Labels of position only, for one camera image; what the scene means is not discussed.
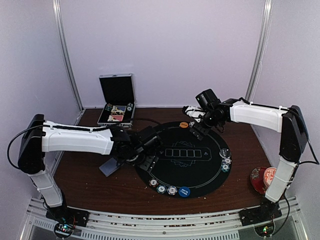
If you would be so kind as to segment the green blue 50 chip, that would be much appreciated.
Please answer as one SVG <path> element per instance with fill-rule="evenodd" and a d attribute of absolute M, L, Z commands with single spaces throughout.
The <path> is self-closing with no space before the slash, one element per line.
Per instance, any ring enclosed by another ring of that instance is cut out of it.
<path fill-rule="evenodd" d="M 224 163 L 221 165 L 221 170 L 224 172 L 224 173 L 227 173 L 230 171 L 230 165 L 227 164 L 227 163 Z"/>
<path fill-rule="evenodd" d="M 156 188 L 156 191 L 159 193 L 159 194 L 165 194 L 167 192 L 167 187 L 165 185 L 158 185 L 157 188 Z"/>

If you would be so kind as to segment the blue white 10 chip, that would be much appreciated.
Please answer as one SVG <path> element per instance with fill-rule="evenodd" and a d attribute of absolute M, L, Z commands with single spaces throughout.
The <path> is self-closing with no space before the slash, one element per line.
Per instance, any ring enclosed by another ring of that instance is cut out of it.
<path fill-rule="evenodd" d="M 175 187 L 175 186 L 169 186 L 167 188 L 167 194 L 170 195 L 170 196 L 174 196 L 178 193 L 178 189 Z"/>
<path fill-rule="evenodd" d="M 230 158 L 224 158 L 222 163 L 226 165 L 230 165 L 232 163 L 232 160 Z"/>

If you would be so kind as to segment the orange big blind button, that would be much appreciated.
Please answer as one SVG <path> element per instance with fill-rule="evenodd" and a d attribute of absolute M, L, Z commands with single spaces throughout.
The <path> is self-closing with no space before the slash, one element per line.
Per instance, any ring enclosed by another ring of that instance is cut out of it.
<path fill-rule="evenodd" d="M 189 126 L 189 124 L 188 124 L 187 122 L 183 121 L 183 122 L 181 122 L 181 123 L 179 124 L 179 126 L 180 126 L 181 128 L 183 128 L 183 129 L 185 129 L 185 128 L 187 128 L 187 127 Z"/>

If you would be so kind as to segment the black white dealer button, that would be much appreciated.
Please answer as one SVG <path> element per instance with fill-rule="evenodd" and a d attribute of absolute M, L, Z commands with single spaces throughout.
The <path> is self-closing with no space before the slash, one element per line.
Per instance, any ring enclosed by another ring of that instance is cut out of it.
<path fill-rule="evenodd" d="M 223 158 L 230 158 L 231 157 L 231 151 L 228 148 L 222 148 L 219 152 L 219 155 Z"/>

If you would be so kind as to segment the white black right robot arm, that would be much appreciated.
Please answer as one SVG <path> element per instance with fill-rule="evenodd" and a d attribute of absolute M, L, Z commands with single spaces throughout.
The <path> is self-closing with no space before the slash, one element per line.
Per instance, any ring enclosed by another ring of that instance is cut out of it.
<path fill-rule="evenodd" d="M 184 107 L 183 113 L 195 120 L 200 132 L 205 133 L 211 128 L 222 131 L 226 123 L 248 124 L 253 128 L 269 162 L 276 167 L 274 178 L 265 192 L 269 201 L 256 210 L 259 220 L 268 220 L 276 212 L 273 203 L 280 200 L 292 183 L 308 144 L 301 109 L 297 105 L 257 104 L 242 97 L 221 101 L 211 89 L 199 93 L 195 99 L 198 105 Z"/>

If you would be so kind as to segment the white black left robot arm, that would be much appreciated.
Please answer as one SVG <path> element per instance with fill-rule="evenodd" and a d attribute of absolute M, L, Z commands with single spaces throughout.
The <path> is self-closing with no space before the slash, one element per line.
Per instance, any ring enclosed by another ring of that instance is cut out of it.
<path fill-rule="evenodd" d="M 46 153 L 85 152 L 110 156 L 102 171 L 111 175 L 125 163 L 151 171 L 158 161 L 156 151 L 162 145 L 152 126 L 130 133 L 119 124 L 102 127 L 65 125 L 45 120 L 43 114 L 36 114 L 28 128 L 17 136 L 21 137 L 21 145 L 17 164 L 12 166 L 31 178 L 53 215 L 61 222 L 69 221 L 72 211 L 65 206 L 63 192 L 46 169 Z"/>

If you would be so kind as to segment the blue small blind button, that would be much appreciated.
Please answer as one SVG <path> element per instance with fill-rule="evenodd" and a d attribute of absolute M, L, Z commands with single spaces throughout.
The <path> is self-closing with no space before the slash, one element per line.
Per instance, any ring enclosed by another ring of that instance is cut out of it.
<path fill-rule="evenodd" d="M 178 194 L 182 198 L 187 198 L 187 197 L 190 196 L 191 190 L 186 186 L 182 186 L 182 187 L 179 188 Z"/>

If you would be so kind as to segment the brown 100 chip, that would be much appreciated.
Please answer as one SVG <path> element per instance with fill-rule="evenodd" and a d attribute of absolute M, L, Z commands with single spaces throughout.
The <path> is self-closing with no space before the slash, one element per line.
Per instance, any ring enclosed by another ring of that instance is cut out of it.
<path fill-rule="evenodd" d="M 153 178 L 153 179 L 149 180 L 148 184 L 150 187 L 155 188 L 159 185 L 159 182 Z"/>

